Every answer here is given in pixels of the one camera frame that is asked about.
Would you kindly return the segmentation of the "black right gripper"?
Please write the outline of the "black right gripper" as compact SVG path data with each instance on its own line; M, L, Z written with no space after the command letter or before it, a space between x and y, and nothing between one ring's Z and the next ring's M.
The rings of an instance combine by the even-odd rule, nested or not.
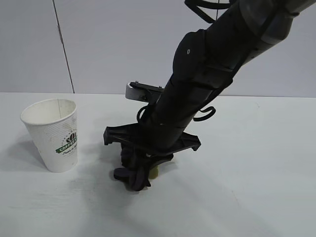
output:
M150 157L145 155L142 158L144 173L149 173L154 167L171 161L173 153L190 148L196 151L200 147L199 138L184 132L181 128L145 127L139 123L107 127L103 138L105 145L111 143L122 144L121 164L130 170L138 168L135 149L152 155Z

